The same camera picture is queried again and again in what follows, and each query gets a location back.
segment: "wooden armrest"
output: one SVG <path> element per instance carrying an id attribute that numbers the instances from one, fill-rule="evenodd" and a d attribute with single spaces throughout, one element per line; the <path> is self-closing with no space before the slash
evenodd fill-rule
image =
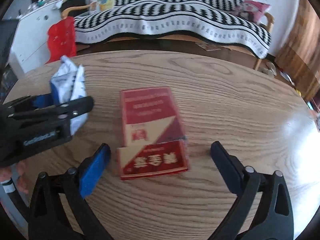
<path id="1" fill-rule="evenodd" d="M 270 13 L 265 13 L 264 15 L 268 19 L 267 31 L 271 33 L 273 29 L 273 25 L 275 23 L 275 19 Z"/>
<path id="2" fill-rule="evenodd" d="M 91 5 L 92 4 L 88 4 L 88 5 L 84 5 L 84 6 L 69 7 L 67 9 L 63 10 L 63 12 L 61 13 L 61 18 L 64 19 L 64 18 L 68 17 L 69 12 L 71 12 L 71 11 L 78 11 L 78 10 L 87 9 Z"/>

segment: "wood grain tabletop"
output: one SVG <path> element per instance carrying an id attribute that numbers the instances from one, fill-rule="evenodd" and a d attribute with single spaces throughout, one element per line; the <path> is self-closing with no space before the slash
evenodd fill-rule
<path id="1" fill-rule="evenodd" d="M 185 53 L 116 51 L 72 60 L 84 65 L 87 94 L 95 106 L 72 141 L 28 159 L 30 192 L 39 172 L 62 174 L 108 143 L 112 161 L 87 202 L 114 239 L 204 240 L 236 199 L 209 155 L 211 143 L 219 140 L 245 166 L 269 174 L 281 170 L 291 196 L 295 237 L 309 223 L 320 204 L 320 135 L 294 89 L 234 63 Z M 50 77 L 59 66 L 54 62 L 30 71 L 6 101 L 50 92 Z M 119 93 L 152 86 L 171 87 L 186 127 L 191 169 L 122 182 L 114 156 L 122 138 Z"/>

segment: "pink cartoon pillow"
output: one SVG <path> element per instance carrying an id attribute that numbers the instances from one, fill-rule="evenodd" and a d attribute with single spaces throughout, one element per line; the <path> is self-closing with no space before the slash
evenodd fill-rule
<path id="1" fill-rule="evenodd" d="M 271 5 L 251 0 L 244 0 L 231 13 L 253 23 L 260 23 L 262 16 L 270 9 Z"/>

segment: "patterned sofa throw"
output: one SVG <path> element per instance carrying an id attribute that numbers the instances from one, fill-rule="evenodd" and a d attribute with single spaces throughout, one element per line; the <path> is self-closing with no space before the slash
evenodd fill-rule
<path id="1" fill-rule="evenodd" d="M 271 43 L 265 29 L 233 16 L 244 0 L 116 0 L 114 8 L 75 17 L 76 41 L 91 44 L 119 36 L 195 36 L 208 43 L 237 45 L 264 58 Z"/>

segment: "red box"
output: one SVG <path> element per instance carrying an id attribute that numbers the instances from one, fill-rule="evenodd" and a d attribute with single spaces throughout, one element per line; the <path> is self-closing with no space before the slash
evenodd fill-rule
<path id="1" fill-rule="evenodd" d="M 121 91 L 121 105 L 125 146 L 118 150 L 121 179 L 150 177 L 188 169 L 183 146 L 186 141 L 185 131 L 169 87 Z M 174 147 L 172 153 L 179 160 L 175 165 L 167 165 L 164 159 L 161 165 L 149 165 L 152 162 L 150 158 L 155 158 L 150 157 L 150 152 L 159 151 L 153 155 L 168 158 L 170 147 Z M 146 166 L 139 167 L 136 158 L 146 161 Z"/>

